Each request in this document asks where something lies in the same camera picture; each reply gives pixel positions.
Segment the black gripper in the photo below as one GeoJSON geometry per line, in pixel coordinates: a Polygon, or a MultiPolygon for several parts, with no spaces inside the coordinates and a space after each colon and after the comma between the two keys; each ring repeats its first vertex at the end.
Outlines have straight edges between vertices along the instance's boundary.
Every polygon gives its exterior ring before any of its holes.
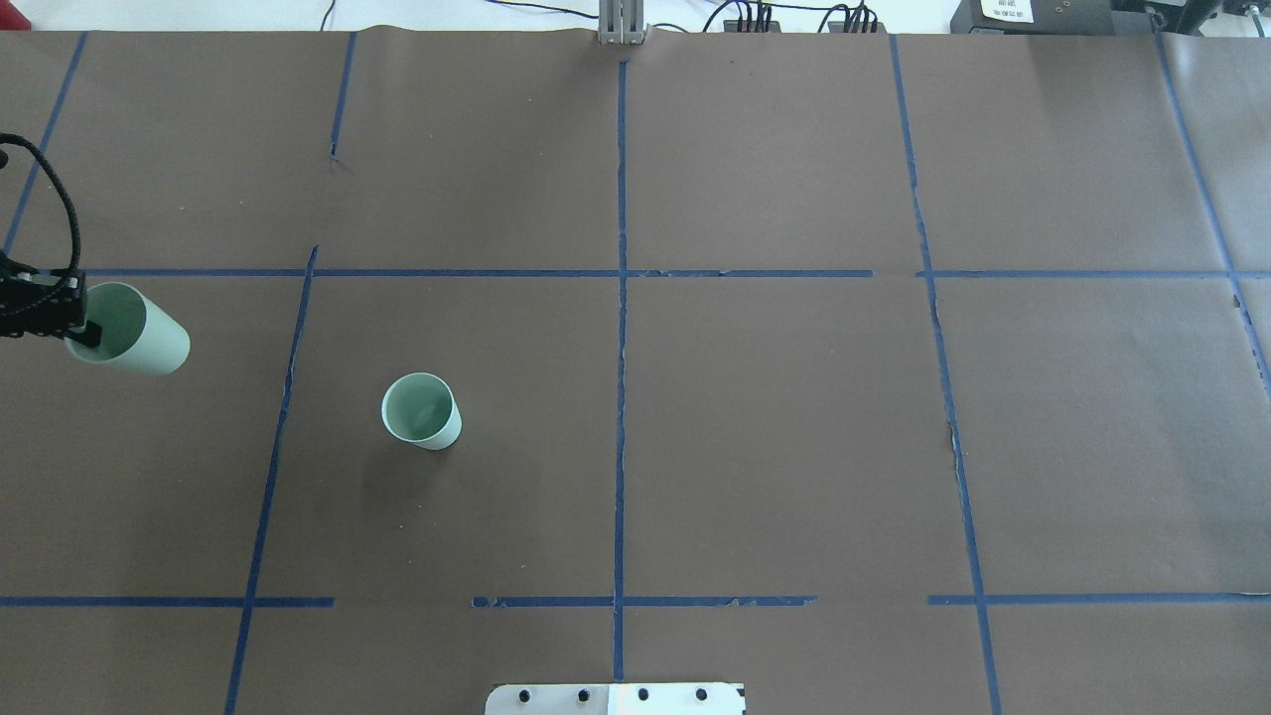
{"type": "Polygon", "coordinates": [[[37,271],[1,258],[1,337],[64,339],[98,349],[103,329],[86,320],[86,279],[83,271],[37,271]]]}

